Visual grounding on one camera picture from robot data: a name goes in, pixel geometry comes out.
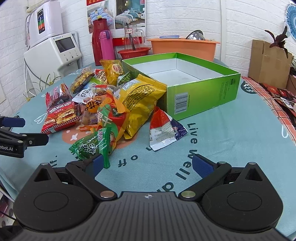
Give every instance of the display screen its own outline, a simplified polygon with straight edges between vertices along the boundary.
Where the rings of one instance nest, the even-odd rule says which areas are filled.
[[[37,13],[37,23],[39,34],[45,31],[43,9]]]
[[[67,51],[69,49],[75,48],[75,45],[74,45],[71,37],[57,40],[56,45],[57,45],[60,53]]]

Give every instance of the bedding picture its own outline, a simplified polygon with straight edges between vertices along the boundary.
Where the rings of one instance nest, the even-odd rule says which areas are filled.
[[[127,25],[145,27],[145,0],[117,0],[115,28],[124,28]]]
[[[93,22],[98,18],[107,19],[107,25],[110,30],[115,28],[113,14],[115,6],[112,5],[113,3],[114,0],[105,0],[87,6],[87,21],[90,34],[94,31]]]

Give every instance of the red and green snack bag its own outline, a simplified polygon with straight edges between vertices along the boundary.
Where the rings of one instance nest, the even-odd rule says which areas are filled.
[[[128,124],[128,118],[130,111],[123,105],[122,102],[114,98],[110,91],[107,91],[107,95],[102,103],[98,107],[98,130],[101,128],[110,127],[110,152],[115,147],[117,141],[122,137],[126,126]]]
[[[70,146],[69,150],[73,155],[76,154],[80,160],[88,159],[101,153],[104,156],[104,168],[109,168],[110,131],[110,127],[102,128],[76,141]]]

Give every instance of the green box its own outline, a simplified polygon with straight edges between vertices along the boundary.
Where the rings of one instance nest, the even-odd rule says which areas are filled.
[[[240,73],[225,66],[182,53],[164,53],[125,59],[132,78],[145,75],[167,85],[158,106],[181,120],[237,96]]]

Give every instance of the metal screw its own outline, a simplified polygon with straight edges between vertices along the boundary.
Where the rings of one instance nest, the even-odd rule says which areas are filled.
[[[185,198],[192,198],[195,196],[195,192],[193,191],[184,191],[181,193],[181,196],[182,197],[185,197]]]
[[[110,198],[110,197],[113,197],[114,195],[115,195],[115,193],[112,191],[102,191],[100,193],[100,196],[103,198]]]

